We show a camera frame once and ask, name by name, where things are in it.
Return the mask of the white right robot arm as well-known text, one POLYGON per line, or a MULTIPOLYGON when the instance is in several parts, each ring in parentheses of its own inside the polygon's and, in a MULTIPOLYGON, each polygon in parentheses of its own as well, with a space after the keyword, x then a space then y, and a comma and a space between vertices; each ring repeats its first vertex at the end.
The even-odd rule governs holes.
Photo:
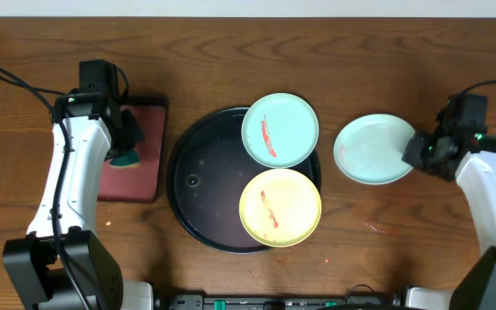
POLYGON ((402 159, 462 190, 480 244, 480 260, 452 292, 410 288, 406 309, 496 309, 496 137, 487 134, 487 99, 449 98, 433 133, 417 132, 402 159))

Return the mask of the green scrubbing sponge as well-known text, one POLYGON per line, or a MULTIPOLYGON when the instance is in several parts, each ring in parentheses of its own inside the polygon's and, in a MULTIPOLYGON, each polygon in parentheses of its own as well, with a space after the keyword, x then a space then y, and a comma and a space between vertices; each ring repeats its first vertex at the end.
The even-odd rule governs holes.
POLYGON ((116 169, 132 169, 138 167, 140 164, 140 155, 134 150, 125 152, 118 158, 110 160, 109 165, 116 169))

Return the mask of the light blue plate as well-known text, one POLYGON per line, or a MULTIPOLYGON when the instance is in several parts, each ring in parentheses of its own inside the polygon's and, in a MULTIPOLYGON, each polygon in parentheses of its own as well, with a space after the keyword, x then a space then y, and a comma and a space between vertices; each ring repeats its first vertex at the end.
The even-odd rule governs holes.
POLYGON ((412 125, 399 116, 365 115, 339 132, 333 158, 339 170, 358 183, 393 183, 412 170, 402 155, 414 134, 412 125))

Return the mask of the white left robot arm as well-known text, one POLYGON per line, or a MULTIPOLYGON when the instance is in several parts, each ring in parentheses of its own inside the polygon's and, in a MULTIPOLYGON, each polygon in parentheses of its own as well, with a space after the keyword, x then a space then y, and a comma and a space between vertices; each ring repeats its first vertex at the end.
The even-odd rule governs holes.
POLYGON ((53 156, 40 206, 25 237, 3 248, 3 266, 27 309, 153 309, 147 282, 126 281, 96 236, 105 161, 143 134, 122 106, 125 74, 102 59, 79 64, 79 86, 49 106, 53 156))

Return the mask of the yellow plate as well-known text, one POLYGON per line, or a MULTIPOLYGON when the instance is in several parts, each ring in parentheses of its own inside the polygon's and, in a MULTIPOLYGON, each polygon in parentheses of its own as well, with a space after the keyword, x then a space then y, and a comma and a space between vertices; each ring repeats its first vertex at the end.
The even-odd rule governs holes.
POLYGON ((290 247, 307 239, 319 224, 320 193, 302 173, 271 169, 253 177, 239 199, 247 233, 269 247, 290 247))

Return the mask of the pale green plate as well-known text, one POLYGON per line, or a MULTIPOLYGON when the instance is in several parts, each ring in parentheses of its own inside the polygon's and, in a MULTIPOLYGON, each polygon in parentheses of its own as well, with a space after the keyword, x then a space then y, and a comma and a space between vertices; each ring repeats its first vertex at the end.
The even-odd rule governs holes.
POLYGON ((241 139, 248 154, 269 168, 290 168, 313 152, 319 139, 319 120, 299 96, 273 93, 247 110, 241 139))

